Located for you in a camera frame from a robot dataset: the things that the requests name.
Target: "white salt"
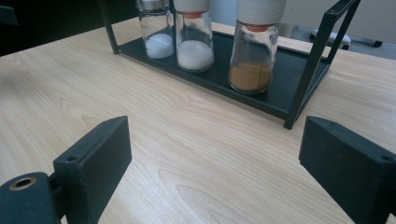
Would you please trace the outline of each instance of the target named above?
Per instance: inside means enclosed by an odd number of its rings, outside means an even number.
[[[173,54],[172,37],[170,35],[158,34],[151,36],[146,41],[146,53],[152,59],[161,59]]]
[[[186,70],[205,70],[214,60],[212,48],[201,41],[187,40],[177,49],[178,64]]]

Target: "glass jar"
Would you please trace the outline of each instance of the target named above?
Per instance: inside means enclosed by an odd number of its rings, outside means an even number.
[[[174,53],[173,17],[169,0],[137,0],[146,53],[151,59],[161,59]]]
[[[175,0],[177,64],[188,72],[209,69],[215,61],[209,0]]]
[[[277,24],[236,23],[229,74],[235,90],[255,94],[268,89],[275,63],[277,33]]]
[[[278,24],[286,0],[237,0],[229,83],[236,91],[258,94],[271,85]]]

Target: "jar lid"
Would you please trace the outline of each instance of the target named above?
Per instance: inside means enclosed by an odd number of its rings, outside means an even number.
[[[279,23],[286,0],[237,0],[236,18],[247,24]]]
[[[176,11],[199,12],[210,9],[210,0],[174,0]]]

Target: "black metal rack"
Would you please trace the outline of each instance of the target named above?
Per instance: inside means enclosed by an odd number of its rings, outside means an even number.
[[[230,97],[238,102],[255,107],[268,114],[285,120],[284,127],[291,129],[303,112],[309,99],[324,78],[332,60],[347,32],[361,0],[340,0],[324,13],[310,53],[278,47],[273,69],[273,83],[264,93],[245,95],[231,88],[228,83],[230,59],[233,50],[233,36],[213,33],[215,62],[213,66],[199,74],[181,70],[177,65],[176,54],[166,59],[152,60],[148,57],[144,41],[138,38],[118,45],[110,18],[103,0],[98,0],[103,20],[115,54],[123,53],[143,63],[155,66],[170,74]],[[346,13],[344,21],[332,44],[327,57],[322,57],[335,23]]]

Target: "brown powder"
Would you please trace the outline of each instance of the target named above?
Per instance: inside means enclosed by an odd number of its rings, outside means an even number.
[[[261,92],[271,84],[272,67],[261,63],[240,63],[230,68],[230,83],[234,88],[246,92]]]

